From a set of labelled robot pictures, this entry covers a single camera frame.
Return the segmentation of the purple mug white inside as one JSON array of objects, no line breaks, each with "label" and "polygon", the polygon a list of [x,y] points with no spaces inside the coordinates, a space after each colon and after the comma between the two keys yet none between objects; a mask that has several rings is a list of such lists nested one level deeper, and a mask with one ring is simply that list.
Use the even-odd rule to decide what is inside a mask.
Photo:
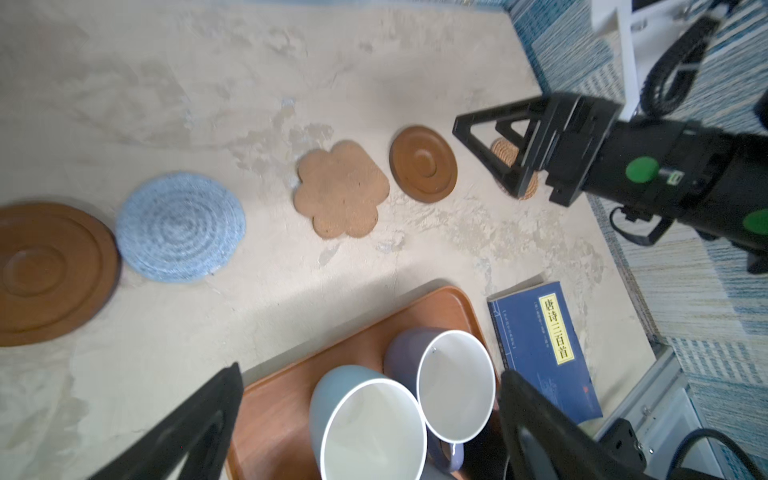
[{"label": "purple mug white inside", "polygon": [[436,468],[460,470],[465,444],[487,425],[496,402],[496,374],[485,346],[463,330],[411,328],[389,344],[384,373],[417,399]]}]

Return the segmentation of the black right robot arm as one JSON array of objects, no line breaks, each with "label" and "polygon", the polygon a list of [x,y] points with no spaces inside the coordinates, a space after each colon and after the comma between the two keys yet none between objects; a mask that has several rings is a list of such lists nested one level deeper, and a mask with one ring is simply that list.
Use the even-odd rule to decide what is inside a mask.
[{"label": "black right robot arm", "polygon": [[655,220],[652,246],[674,223],[712,241],[727,239],[767,270],[767,138],[671,119],[690,93],[706,50],[733,1],[715,1],[653,65],[640,95],[642,113],[620,119],[618,103],[554,92],[460,115],[454,136],[512,196],[545,172],[553,203],[582,193],[615,203],[626,219]]}]

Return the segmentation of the orange brown serving tray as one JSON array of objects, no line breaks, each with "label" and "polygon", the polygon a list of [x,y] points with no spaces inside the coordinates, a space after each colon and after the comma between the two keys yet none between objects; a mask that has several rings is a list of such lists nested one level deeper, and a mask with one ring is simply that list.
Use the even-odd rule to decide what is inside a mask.
[{"label": "orange brown serving tray", "polygon": [[469,297],[444,286],[256,381],[243,394],[226,462],[228,477],[319,479],[309,430],[316,384],[346,364],[381,372],[390,341],[412,327],[458,329],[485,340]]}]

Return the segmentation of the brown round wooden coaster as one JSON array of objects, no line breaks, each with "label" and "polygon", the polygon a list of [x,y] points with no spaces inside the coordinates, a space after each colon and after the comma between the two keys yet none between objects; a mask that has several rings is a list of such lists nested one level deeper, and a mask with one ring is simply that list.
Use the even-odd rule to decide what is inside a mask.
[{"label": "brown round wooden coaster", "polygon": [[445,199],[458,180],[452,149],[441,135],[425,126],[402,129],[392,141],[389,162],[398,186],[418,202],[431,204]]},{"label": "brown round wooden coaster", "polygon": [[121,269],[111,230],[75,207],[19,203],[1,208],[1,345],[67,335],[96,316]]}]

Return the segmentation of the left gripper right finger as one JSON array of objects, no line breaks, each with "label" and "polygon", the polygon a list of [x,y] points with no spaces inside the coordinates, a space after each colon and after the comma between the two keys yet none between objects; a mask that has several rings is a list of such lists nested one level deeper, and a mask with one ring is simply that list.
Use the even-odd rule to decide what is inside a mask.
[{"label": "left gripper right finger", "polygon": [[516,371],[501,374],[499,407],[503,438],[516,479],[535,477],[521,441],[523,431],[540,445],[560,479],[647,477],[613,458]]}]

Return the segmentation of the dark blue book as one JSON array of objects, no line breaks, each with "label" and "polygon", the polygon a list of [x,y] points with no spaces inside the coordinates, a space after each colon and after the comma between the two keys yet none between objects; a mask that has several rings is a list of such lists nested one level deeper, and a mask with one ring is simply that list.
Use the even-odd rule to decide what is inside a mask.
[{"label": "dark blue book", "polygon": [[487,299],[504,367],[518,372],[572,422],[603,416],[558,281]]}]

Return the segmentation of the cork flower shaped coaster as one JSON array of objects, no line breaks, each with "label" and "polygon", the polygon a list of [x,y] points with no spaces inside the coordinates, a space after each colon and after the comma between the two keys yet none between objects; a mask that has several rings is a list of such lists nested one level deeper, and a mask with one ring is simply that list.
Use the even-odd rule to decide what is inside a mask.
[{"label": "cork flower shaped coaster", "polygon": [[312,221],[319,237],[363,238],[372,232],[390,186],[362,146],[343,140],[329,151],[311,150],[298,161],[297,170],[294,207]]}]

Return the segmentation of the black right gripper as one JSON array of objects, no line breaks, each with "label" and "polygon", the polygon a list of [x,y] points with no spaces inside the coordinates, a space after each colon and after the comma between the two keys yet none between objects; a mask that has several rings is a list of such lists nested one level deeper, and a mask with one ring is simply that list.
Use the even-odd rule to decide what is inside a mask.
[{"label": "black right gripper", "polygon": [[[465,146],[508,195],[520,200],[535,171],[545,171],[546,184],[552,187],[550,201],[568,207],[581,194],[588,170],[622,109],[622,104],[604,98],[553,93],[459,115],[453,134],[459,140],[468,138]],[[524,139],[513,123],[531,120],[535,127],[527,145],[527,166],[534,171],[525,171],[523,153],[510,140]],[[474,125],[489,122],[495,122],[496,131],[519,149],[512,166],[493,154],[491,145],[470,134]]]}]

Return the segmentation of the light blue mug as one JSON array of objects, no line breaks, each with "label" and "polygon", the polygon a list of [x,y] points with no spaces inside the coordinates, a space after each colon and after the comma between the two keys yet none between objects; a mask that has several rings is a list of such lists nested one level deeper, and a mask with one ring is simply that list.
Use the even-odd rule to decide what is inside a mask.
[{"label": "light blue mug", "polygon": [[419,479],[426,422],[414,395],[367,367],[327,372],[312,393],[309,431],[323,479]]}]

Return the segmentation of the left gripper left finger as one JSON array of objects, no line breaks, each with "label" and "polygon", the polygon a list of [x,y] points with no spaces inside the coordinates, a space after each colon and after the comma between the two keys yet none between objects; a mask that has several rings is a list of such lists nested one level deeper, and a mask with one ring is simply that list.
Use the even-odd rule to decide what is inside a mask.
[{"label": "left gripper left finger", "polygon": [[235,429],[244,385],[238,363],[220,370],[94,479],[218,479]]}]

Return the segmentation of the blue woven round coaster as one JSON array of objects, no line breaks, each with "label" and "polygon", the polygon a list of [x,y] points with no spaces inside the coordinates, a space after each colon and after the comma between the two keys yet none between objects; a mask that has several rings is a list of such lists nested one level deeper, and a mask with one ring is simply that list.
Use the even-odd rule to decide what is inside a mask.
[{"label": "blue woven round coaster", "polygon": [[192,283],[224,267],[246,233],[240,201],[219,182],[174,172],[141,184],[122,204],[116,243],[149,280]]}]

